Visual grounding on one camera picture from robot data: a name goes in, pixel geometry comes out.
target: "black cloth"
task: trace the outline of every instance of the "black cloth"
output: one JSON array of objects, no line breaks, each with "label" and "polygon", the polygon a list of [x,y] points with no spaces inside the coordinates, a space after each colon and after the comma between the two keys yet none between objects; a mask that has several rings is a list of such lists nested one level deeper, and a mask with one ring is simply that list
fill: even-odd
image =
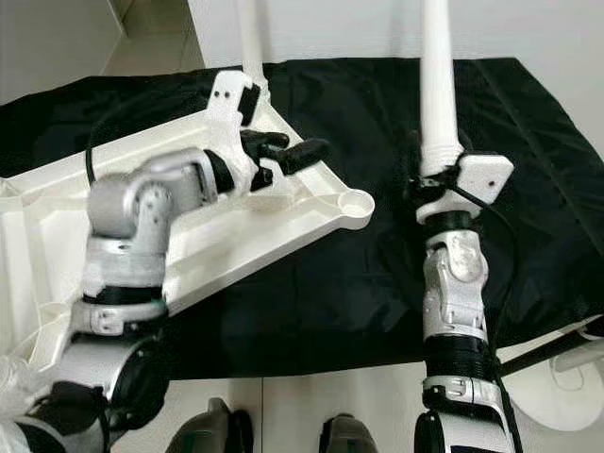
[{"label": "black cloth", "polygon": [[[205,107],[215,70],[90,77],[0,109],[0,175],[84,148],[92,124],[119,111],[101,142]],[[293,375],[422,356],[424,245],[403,199],[419,130],[416,59],[327,59],[265,66],[272,103],[302,137],[329,140],[329,167],[374,196],[360,231],[336,231],[170,321],[174,378]],[[495,202],[517,229],[521,265],[501,345],[603,312],[604,165],[558,102],[515,59],[455,65],[461,140],[507,156],[515,171]],[[490,265],[483,295],[498,312],[511,243],[480,216]]]}]

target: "black wire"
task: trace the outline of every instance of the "black wire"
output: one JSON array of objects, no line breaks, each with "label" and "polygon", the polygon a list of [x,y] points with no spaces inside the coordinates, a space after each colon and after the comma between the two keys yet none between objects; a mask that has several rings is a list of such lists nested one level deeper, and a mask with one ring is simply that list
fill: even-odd
[{"label": "black wire", "polygon": [[[85,161],[85,165],[86,165],[86,176],[88,178],[89,185],[92,185],[96,181],[96,176],[94,174],[94,168],[93,168],[93,164],[92,164],[92,149],[95,146],[97,134],[107,124],[108,120],[111,119],[112,117],[114,117],[115,115],[117,115],[118,113],[120,113],[122,110],[128,109],[128,108],[132,107],[133,105],[138,104],[147,98],[152,98],[154,96],[157,96],[158,94],[176,91],[176,90],[182,88],[187,83],[190,83],[189,79],[184,79],[180,83],[177,83],[174,87],[170,87],[168,89],[155,90],[155,89],[153,89],[154,87],[152,87],[152,89],[146,89],[144,92],[140,92],[139,94],[137,94],[134,97],[131,97],[130,99],[126,100],[125,102],[119,102],[117,104],[117,106],[115,106],[113,109],[109,109],[108,111],[106,111],[103,114],[103,116],[101,116],[101,118],[92,125],[91,132],[88,136],[88,142],[86,144],[86,150],[84,152],[84,161]],[[191,94],[191,96],[193,96],[194,94],[199,94],[199,93],[200,93],[200,90],[193,90],[193,93]]]},{"label": "black wire", "polygon": [[512,241],[512,271],[510,273],[510,279],[508,280],[508,284],[506,285],[506,289],[505,289],[505,292],[504,292],[504,295],[502,298],[501,307],[499,308],[499,314],[497,315],[497,318],[495,320],[495,328],[493,330],[493,334],[491,335],[491,341],[489,342],[489,345],[490,345],[490,350],[491,350],[491,360],[492,360],[493,366],[495,368],[495,372],[494,372],[495,382],[499,386],[499,390],[501,391],[501,400],[503,402],[503,411],[506,415],[508,424],[510,426],[510,433],[512,434],[515,453],[522,453],[523,452],[522,441],[520,439],[520,432],[518,431],[518,425],[516,423],[516,416],[513,411],[512,402],[510,400],[510,395],[508,394],[508,391],[506,390],[506,387],[503,383],[503,379],[501,378],[501,373],[499,371],[499,359],[497,357],[497,340],[499,337],[499,333],[501,332],[501,326],[503,325],[503,319],[505,317],[506,310],[507,310],[510,300],[512,298],[513,283],[516,280],[516,276],[518,273],[519,257],[520,257],[520,252],[518,249],[519,248],[518,236],[516,235],[516,231],[513,229],[513,226],[512,226],[512,224],[510,224],[508,219],[506,219],[506,217],[501,212],[499,212],[498,210],[493,208],[491,205],[489,205],[488,203],[485,203],[481,199],[473,196],[471,193],[465,191],[464,189],[462,189],[459,186],[452,185],[452,186],[448,187],[448,189],[459,194],[466,200],[471,201],[475,205],[483,208],[484,210],[489,211],[492,215],[494,215],[495,218],[499,222],[501,222],[501,225],[503,225],[508,230],[508,233],[510,234],[510,239]]},{"label": "black wire", "polygon": [[497,317],[495,319],[495,328],[493,329],[493,333],[491,334],[491,339],[489,342],[491,345],[492,352],[495,353],[497,350],[497,341],[499,339],[499,334],[501,332],[501,327],[503,325],[505,313],[510,304],[510,300],[512,298],[513,283],[516,280],[516,277],[518,274],[518,264],[519,264],[519,255],[520,255],[519,251],[518,251],[518,237],[516,235],[516,231],[513,229],[513,226],[512,226],[512,224],[510,224],[508,219],[506,219],[506,217],[501,212],[499,212],[498,210],[493,208],[491,205],[489,205],[488,203],[485,203],[481,199],[473,196],[471,193],[465,191],[461,187],[451,186],[451,187],[448,187],[448,189],[450,189],[451,191],[453,191],[455,193],[458,193],[466,200],[471,201],[475,205],[483,208],[484,210],[489,211],[492,215],[495,216],[495,218],[501,223],[501,225],[503,225],[506,228],[506,230],[510,234],[510,239],[512,242],[512,271],[510,273],[510,278],[509,278],[506,288],[504,290],[504,295],[501,299],[502,300],[501,307],[499,308],[499,314],[497,315]]},{"label": "black wire", "polygon": [[92,125],[91,133],[88,136],[88,142],[86,144],[86,152],[84,153],[84,160],[86,163],[86,176],[88,177],[88,183],[90,185],[92,185],[96,181],[96,176],[94,175],[94,168],[92,165],[92,147],[94,146],[96,135],[105,126],[108,119],[115,116],[120,111],[127,109],[127,108],[133,106],[134,104],[137,104],[137,103],[143,101],[147,97],[151,97],[152,94],[155,95],[156,93],[153,91],[141,92],[141,93],[137,94],[136,96],[128,99],[125,102],[118,103],[117,106],[115,106],[113,109],[109,109],[108,111],[106,111],[103,114],[103,116],[101,116],[101,118]]}]

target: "white pole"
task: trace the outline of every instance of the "white pole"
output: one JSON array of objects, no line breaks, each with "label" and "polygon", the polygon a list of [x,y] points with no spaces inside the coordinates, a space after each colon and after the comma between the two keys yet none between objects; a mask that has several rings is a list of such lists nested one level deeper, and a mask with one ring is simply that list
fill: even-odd
[{"label": "white pole", "polygon": [[453,165],[463,151],[457,134],[448,0],[424,0],[421,60],[421,175]]},{"label": "white pole", "polygon": [[269,97],[268,81],[262,71],[262,45],[256,0],[237,0],[237,16],[242,43],[243,71],[260,86],[261,95]]}]

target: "black shoe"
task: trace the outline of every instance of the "black shoe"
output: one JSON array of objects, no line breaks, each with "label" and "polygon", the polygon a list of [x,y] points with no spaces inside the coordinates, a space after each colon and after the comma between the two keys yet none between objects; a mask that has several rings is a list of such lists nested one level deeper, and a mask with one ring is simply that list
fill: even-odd
[{"label": "black shoe", "polygon": [[178,430],[166,453],[252,453],[254,433],[246,411],[231,413],[220,398]]},{"label": "black shoe", "polygon": [[378,453],[378,449],[362,422],[341,413],[323,424],[319,453]]}]

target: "tile floor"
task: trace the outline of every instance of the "tile floor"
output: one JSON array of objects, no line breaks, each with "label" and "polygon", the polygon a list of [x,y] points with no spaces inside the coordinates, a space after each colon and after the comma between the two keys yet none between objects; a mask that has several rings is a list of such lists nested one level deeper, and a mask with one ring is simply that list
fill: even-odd
[{"label": "tile floor", "polygon": [[187,0],[134,0],[105,76],[153,76],[204,67]]},{"label": "tile floor", "polygon": [[[108,76],[185,72],[203,67],[186,0],[135,0],[124,19]],[[352,412],[372,431],[380,452],[412,452],[412,434],[423,410],[423,364],[366,368],[303,377],[175,381],[159,416],[129,432],[114,453],[162,453],[180,426],[221,396],[231,409],[247,409],[256,431],[256,453],[316,453],[323,423]],[[601,451],[604,421],[579,433],[543,428],[518,412],[527,452]]]}]

